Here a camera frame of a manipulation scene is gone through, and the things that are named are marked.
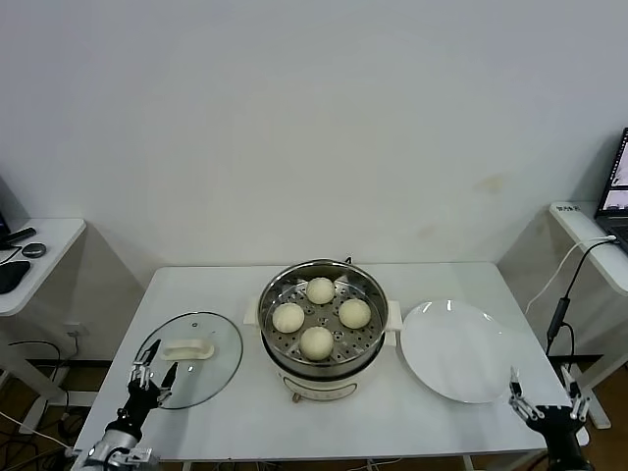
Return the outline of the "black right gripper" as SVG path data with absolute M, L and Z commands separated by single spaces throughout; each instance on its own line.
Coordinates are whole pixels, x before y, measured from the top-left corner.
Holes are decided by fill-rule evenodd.
M 513 366 L 510 367 L 508 403 L 524 422 L 531 421 L 531 429 L 544 438 L 547 447 L 578 447 L 577 434 L 587 421 L 591 399 L 583 395 L 566 365 L 561 366 L 561 374 L 571 409 L 557 405 L 536 407 L 523 395 L 518 370 Z

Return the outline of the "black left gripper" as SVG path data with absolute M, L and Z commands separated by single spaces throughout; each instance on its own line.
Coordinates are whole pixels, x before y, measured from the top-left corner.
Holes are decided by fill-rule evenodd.
M 132 364 L 130 383 L 128 384 L 129 398 L 119 410 L 119 423 L 126 431 L 140 431 L 149 412 L 162 406 L 172 395 L 172 387 L 179 366 L 178 362 L 174 362 L 168 369 L 159 389 L 150 382 L 150 365 L 160 344 L 160 340 L 153 342 L 139 353 Z

